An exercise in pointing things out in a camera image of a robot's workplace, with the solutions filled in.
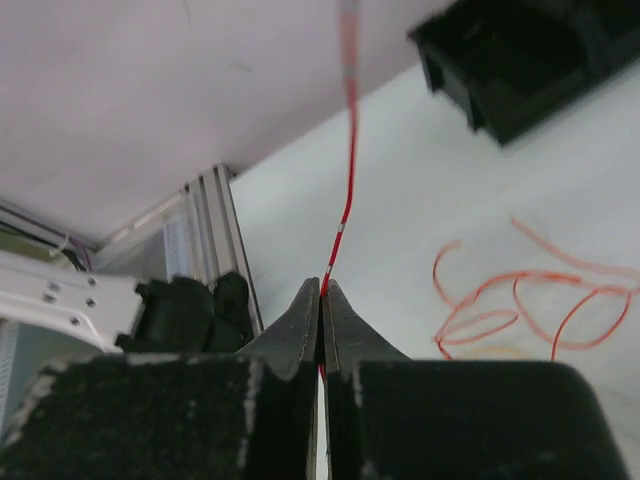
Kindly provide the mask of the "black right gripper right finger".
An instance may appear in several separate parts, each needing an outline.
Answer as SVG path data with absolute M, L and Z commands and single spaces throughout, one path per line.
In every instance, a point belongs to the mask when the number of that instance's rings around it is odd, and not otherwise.
M 332 479 L 625 479 L 597 396 L 546 361 L 413 360 L 321 301 Z

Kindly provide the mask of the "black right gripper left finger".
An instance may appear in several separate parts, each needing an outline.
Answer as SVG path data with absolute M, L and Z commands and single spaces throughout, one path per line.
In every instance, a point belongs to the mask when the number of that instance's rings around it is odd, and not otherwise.
M 312 479 L 319 282 L 235 354 L 59 358 L 1 442 L 5 479 Z

